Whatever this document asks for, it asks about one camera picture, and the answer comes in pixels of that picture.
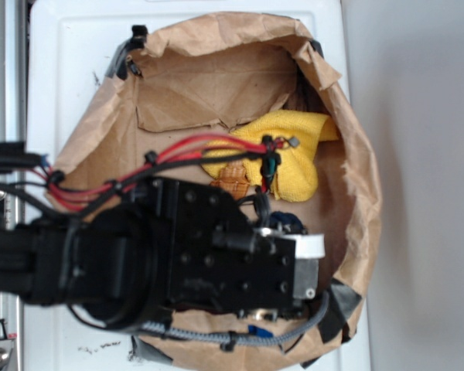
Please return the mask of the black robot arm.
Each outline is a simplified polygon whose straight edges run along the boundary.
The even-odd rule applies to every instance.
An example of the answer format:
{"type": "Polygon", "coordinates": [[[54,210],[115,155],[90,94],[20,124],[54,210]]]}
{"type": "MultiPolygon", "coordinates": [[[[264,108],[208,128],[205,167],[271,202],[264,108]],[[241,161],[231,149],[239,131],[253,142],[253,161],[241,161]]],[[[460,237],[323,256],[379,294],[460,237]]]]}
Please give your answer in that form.
{"type": "MultiPolygon", "coordinates": [[[[0,291],[31,305],[79,305],[107,330],[170,337],[174,311],[298,314],[316,295],[323,235],[271,213],[263,192],[252,196],[253,221],[222,189],[161,176],[219,162],[205,151],[148,153],[144,167],[104,184],[74,213],[0,182],[42,213],[0,227],[0,291]]],[[[0,174],[45,165],[23,143],[0,143],[0,174]]]]}

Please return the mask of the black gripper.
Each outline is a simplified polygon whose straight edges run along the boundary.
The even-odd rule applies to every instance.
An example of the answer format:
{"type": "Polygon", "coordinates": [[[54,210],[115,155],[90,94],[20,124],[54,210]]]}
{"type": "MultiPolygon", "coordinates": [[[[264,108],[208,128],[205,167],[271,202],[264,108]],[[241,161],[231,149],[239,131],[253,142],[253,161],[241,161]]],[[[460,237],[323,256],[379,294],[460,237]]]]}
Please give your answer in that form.
{"type": "Polygon", "coordinates": [[[228,192],[193,182],[150,178],[137,203],[148,214],[162,306],[291,316],[315,298],[322,236],[255,225],[228,192]]]}

